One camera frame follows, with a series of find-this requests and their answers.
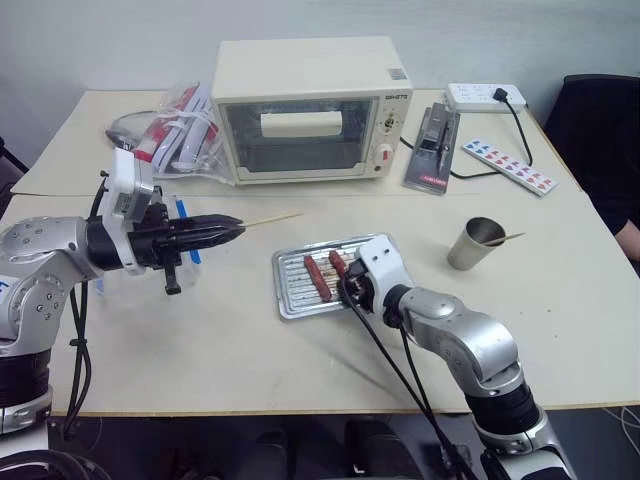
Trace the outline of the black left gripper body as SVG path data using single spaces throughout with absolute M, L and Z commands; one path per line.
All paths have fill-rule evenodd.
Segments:
M 128 234 L 137 263 L 164 271 L 167 295 L 182 291 L 176 273 L 176 268 L 182 265 L 182 250 L 178 246 L 180 227 L 181 220 L 169 216 L 168 207 L 162 200 L 162 189 L 155 186 L 142 220 Z

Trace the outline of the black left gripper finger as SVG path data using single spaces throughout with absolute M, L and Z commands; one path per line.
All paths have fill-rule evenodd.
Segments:
M 180 231 L 155 240 L 155 247 L 175 251 L 191 251 L 212 248 L 235 240 L 245 232 L 245 228 L 209 228 L 204 230 Z
M 222 235 L 223 233 L 236 232 L 242 234 L 245 232 L 245 226 L 242 220 L 227 215 L 196 215 L 171 219 L 169 232 L 173 235 L 186 235 L 187 233 Z

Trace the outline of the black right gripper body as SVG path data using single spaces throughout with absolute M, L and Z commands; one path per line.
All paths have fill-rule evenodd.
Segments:
M 351 297 L 352 310 L 360 310 L 366 314 L 380 314 L 380 306 L 376 304 L 376 293 L 370 271 L 362 260 L 361 276 L 346 276 L 345 280 Z

